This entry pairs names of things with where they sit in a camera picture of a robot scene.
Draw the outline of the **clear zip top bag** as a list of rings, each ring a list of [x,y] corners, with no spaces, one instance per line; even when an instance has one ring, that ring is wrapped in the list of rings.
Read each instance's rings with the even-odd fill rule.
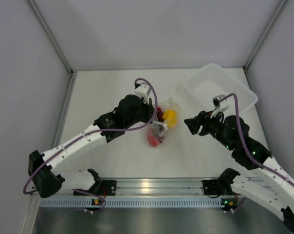
[[[157,114],[147,129],[147,142],[151,147],[163,143],[167,132],[171,132],[180,120],[181,107],[173,98],[160,102]]]

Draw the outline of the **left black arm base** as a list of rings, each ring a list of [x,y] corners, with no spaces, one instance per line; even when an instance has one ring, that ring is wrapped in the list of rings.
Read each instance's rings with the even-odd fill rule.
[[[95,182],[90,189],[86,192],[91,193],[92,195],[99,196],[115,196],[116,192],[116,180],[102,180],[101,182]]]

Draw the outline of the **yellow fake bell pepper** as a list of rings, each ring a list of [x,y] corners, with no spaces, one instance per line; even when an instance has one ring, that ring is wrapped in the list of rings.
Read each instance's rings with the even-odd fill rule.
[[[164,123],[169,129],[175,128],[178,123],[178,116],[174,110],[167,110],[163,114]]]

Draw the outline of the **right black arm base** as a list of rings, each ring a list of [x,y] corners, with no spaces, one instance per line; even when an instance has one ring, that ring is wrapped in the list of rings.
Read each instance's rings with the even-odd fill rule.
[[[207,196],[224,195],[223,187],[217,179],[208,179],[202,181],[203,193]]]

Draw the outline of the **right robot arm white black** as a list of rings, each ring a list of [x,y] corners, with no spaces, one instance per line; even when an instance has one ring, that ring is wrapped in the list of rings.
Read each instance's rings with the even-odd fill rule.
[[[227,168],[218,177],[217,185],[224,194],[242,195],[277,216],[294,234],[294,179],[281,168],[272,153],[249,137],[250,127],[238,115],[224,117],[222,112],[201,111],[184,120],[191,134],[210,135],[227,150],[234,161],[262,179],[265,189]]]

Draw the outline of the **purple fake grapes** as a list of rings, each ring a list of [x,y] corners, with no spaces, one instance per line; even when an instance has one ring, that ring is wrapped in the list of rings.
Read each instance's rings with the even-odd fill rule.
[[[163,112],[162,108],[157,107],[157,120],[159,122],[164,122],[163,114],[164,114],[164,112]]]

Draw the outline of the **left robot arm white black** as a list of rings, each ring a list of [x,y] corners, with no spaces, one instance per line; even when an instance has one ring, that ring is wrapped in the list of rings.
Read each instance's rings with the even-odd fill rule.
[[[157,113],[158,100],[145,101],[137,95],[127,95],[113,111],[101,115],[82,133],[43,153],[35,150],[29,155],[29,179],[23,187],[35,186],[41,198],[53,196],[61,189],[73,190],[75,195],[95,195],[100,192],[102,179],[94,169],[65,172],[64,168],[90,150],[110,143],[125,132],[136,131],[135,124],[149,125]]]

